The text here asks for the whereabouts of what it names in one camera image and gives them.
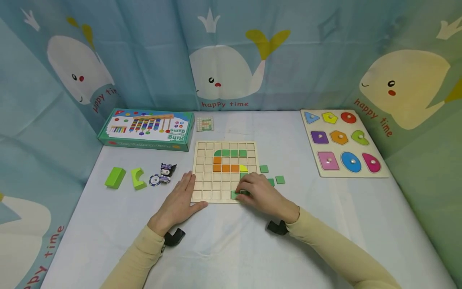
whale tail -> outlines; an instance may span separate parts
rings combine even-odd
[[[461,99],[461,98],[462,98],[462,79],[459,79],[459,81],[456,83],[451,93],[448,95],[448,97],[446,97],[444,102],[448,103],[450,101]]]
[[[260,52],[261,60],[266,60],[289,37],[290,30],[283,30],[276,33],[270,41],[258,29],[249,30],[245,33],[246,37],[252,40]]]

beige sleeve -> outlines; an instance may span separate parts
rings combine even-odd
[[[287,224],[290,235],[310,245],[355,289],[401,289],[371,255],[300,208],[300,217]]]
[[[145,226],[106,278],[101,289],[142,289],[149,270],[162,255],[163,245],[164,239]]]

orange square tile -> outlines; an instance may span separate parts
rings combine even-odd
[[[231,172],[239,172],[239,165],[231,165]]]

whale print curtain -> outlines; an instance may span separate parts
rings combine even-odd
[[[35,182],[0,176],[0,234],[28,201],[50,219],[35,234],[36,260],[16,258],[22,273],[10,288],[39,287],[47,242],[66,227],[100,149],[95,132],[114,107],[355,109],[462,286],[461,17],[457,0],[0,2],[1,120],[19,120],[0,132],[0,152],[11,157],[6,141],[22,137],[33,165],[21,170],[43,188],[32,196]],[[27,134],[31,126],[40,134]],[[62,184],[40,177],[41,166]]]

pink rectangle puzzle piece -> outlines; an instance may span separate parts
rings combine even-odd
[[[337,159],[332,152],[318,152],[319,162],[325,171],[338,171],[340,170]]]

